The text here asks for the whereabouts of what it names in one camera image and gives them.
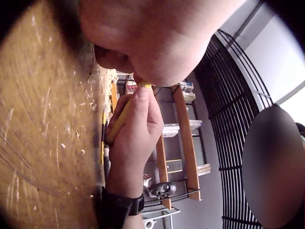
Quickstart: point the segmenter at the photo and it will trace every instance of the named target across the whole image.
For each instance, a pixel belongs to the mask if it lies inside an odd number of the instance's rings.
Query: yellow pencil
[[[146,83],[145,81],[142,81],[142,82],[138,83],[138,87],[150,88],[151,84]],[[129,113],[129,106],[130,106],[130,101],[127,102],[126,106],[124,107],[124,109],[121,112],[120,116],[118,117],[117,121],[114,123],[110,134],[108,134],[106,136],[106,142],[109,145],[112,145],[115,136],[117,135],[117,133],[119,132],[119,130],[121,129],[123,124],[125,123],[125,121],[127,119],[127,116],[128,116],[128,113]]]
[[[102,165],[104,164],[106,111],[107,111],[107,106],[105,105],[105,107],[103,109],[103,114],[102,114],[102,143],[101,143],[101,164]]]

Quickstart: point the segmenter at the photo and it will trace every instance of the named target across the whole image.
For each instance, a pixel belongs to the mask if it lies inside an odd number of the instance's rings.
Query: wrist
[[[106,178],[107,191],[130,198],[140,197],[143,193],[143,170],[112,163]]]

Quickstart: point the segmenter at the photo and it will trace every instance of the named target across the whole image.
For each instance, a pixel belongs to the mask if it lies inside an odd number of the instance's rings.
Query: black metal grate
[[[233,48],[238,46],[224,32],[219,33],[232,43]],[[249,78],[255,81],[257,91],[262,91],[258,96],[265,107],[272,105],[272,100],[250,60],[241,49],[238,51],[237,60],[234,60],[214,35],[195,68],[195,74],[206,102],[218,150],[223,188],[223,228],[256,229],[261,228],[261,224],[247,204],[241,168],[243,144],[259,108],[253,90],[236,61],[251,69],[248,71]]]

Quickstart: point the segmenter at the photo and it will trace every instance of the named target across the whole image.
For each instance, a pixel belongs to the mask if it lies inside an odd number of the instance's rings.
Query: scratched wood surface
[[[38,1],[0,47],[0,210],[12,228],[97,228],[105,70],[75,2]]]

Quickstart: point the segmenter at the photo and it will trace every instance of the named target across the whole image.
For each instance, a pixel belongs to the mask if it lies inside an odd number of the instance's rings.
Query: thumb
[[[130,119],[128,123],[130,123],[132,127],[138,128],[147,126],[149,90],[151,89],[139,87],[131,97]]]

